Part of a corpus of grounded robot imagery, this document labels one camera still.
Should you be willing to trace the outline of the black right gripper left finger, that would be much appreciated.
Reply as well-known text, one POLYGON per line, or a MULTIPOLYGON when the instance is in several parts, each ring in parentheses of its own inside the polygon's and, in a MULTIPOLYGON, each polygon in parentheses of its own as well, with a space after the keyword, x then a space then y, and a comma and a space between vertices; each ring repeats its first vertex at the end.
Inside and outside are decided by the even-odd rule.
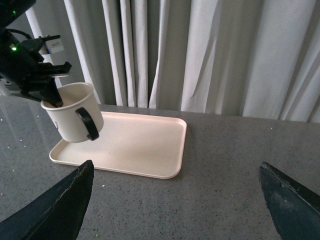
POLYGON ((94 165, 85 161, 0 223, 2 240, 75 240, 91 198, 94 165))

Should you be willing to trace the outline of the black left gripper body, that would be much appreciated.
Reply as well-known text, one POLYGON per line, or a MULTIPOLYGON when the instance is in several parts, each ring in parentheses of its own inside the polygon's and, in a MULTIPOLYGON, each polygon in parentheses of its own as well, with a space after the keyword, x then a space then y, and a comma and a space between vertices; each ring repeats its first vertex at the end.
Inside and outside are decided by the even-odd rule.
POLYGON ((12 34, 0 36, 0 76, 11 85, 10 93, 15 96, 43 101, 40 90, 51 79, 69 73, 72 65, 52 65, 44 62, 39 53, 46 41, 60 38, 60 35, 35 38, 20 42, 12 34))

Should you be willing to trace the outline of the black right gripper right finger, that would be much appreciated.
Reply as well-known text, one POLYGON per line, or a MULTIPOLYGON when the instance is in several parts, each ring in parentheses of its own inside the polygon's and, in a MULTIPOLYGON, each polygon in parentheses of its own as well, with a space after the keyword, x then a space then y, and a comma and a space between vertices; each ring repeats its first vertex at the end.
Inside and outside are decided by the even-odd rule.
POLYGON ((258 178, 276 231, 283 240, 320 238, 320 196, 267 162, 258 178))

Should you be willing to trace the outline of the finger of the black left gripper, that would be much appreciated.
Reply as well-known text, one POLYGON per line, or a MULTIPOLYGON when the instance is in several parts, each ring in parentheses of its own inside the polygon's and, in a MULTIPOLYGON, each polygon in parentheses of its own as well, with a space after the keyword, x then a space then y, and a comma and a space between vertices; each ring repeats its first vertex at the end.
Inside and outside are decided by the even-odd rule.
POLYGON ((53 77, 44 85, 39 94, 41 95, 43 101, 51 104, 52 106, 63 106, 63 100, 59 94, 55 79, 53 77))

